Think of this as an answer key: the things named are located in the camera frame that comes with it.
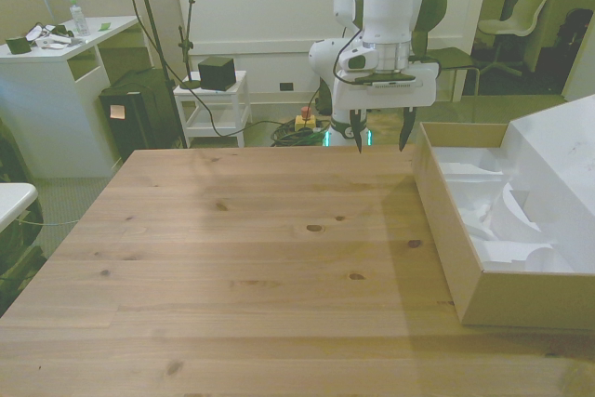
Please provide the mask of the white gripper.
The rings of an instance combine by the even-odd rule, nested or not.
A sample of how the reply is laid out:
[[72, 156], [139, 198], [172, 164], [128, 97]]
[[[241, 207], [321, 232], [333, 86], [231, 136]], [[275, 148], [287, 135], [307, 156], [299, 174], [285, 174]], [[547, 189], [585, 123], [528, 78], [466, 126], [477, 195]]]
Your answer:
[[350, 111], [350, 127], [359, 152], [362, 152], [362, 132], [365, 129], [363, 109], [405, 107], [399, 136], [399, 150], [404, 149], [416, 121], [416, 107], [430, 106], [436, 99], [439, 68], [436, 62], [410, 64], [404, 73], [413, 76], [412, 81], [390, 80], [353, 85], [335, 80], [333, 110]]

